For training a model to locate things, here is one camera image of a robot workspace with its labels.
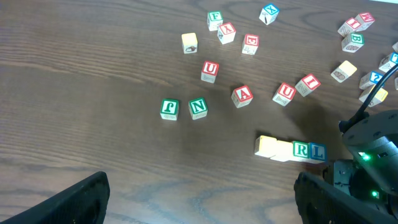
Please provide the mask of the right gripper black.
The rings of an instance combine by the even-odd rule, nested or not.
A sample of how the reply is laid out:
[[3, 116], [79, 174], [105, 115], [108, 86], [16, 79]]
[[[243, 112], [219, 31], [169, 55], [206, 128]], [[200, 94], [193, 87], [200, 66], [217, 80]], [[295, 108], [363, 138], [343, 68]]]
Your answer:
[[397, 196], [388, 194], [358, 162], [339, 159], [329, 164], [323, 179], [343, 193], [385, 215], [397, 216]]

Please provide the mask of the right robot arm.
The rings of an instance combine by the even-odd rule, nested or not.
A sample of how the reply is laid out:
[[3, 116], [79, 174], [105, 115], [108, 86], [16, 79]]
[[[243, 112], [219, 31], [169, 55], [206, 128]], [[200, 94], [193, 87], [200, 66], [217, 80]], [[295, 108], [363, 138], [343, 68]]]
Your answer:
[[383, 214], [397, 218], [397, 110], [374, 114], [343, 135], [352, 159], [323, 170], [334, 188]]

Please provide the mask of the blue L block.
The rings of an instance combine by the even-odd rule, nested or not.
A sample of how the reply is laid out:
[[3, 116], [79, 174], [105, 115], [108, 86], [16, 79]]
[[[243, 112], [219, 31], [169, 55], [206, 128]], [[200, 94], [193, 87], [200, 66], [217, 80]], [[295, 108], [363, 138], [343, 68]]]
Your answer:
[[311, 163], [320, 164], [327, 161], [327, 148], [325, 145], [310, 142], [309, 152]]

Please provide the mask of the yellow C block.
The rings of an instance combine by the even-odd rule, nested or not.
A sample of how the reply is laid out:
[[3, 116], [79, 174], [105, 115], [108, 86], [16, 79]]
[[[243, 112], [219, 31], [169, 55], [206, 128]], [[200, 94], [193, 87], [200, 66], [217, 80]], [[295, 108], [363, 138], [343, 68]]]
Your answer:
[[271, 158], [276, 155], [277, 139], [269, 136], [259, 136], [254, 146], [254, 154]]

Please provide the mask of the yellow O block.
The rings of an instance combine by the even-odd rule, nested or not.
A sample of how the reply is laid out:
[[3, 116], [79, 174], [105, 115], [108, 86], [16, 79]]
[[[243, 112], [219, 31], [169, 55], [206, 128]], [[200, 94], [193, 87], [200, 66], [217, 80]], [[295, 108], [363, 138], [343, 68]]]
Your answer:
[[293, 143], [277, 140], [274, 152], [275, 155], [271, 157], [271, 160], [279, 162], [289, 161], [293, 157]]

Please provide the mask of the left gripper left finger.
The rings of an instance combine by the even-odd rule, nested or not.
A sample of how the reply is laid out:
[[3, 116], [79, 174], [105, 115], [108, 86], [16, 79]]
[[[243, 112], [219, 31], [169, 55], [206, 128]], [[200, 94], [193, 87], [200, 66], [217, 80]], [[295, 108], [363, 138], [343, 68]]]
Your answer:
[[99, 171], [2, 224], [103, 224], [110, 196]]

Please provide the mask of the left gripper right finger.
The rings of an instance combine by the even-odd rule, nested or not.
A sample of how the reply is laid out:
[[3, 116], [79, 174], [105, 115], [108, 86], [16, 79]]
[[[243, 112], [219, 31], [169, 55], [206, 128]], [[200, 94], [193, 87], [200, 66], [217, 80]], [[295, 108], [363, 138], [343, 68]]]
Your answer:
[[392, 216], [370, 208], [308, 172], [299, 173], [294, 191], [304, 224], [397, 224]]

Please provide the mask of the green R block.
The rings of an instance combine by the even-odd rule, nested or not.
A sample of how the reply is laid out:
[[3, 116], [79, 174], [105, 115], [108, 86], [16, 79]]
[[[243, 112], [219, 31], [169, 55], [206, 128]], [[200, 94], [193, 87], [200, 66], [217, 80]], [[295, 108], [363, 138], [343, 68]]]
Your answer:
[[309, 144], [300, 141], [293, 141], [292, 160], [297, 162], [304, 162], [309, 160]]

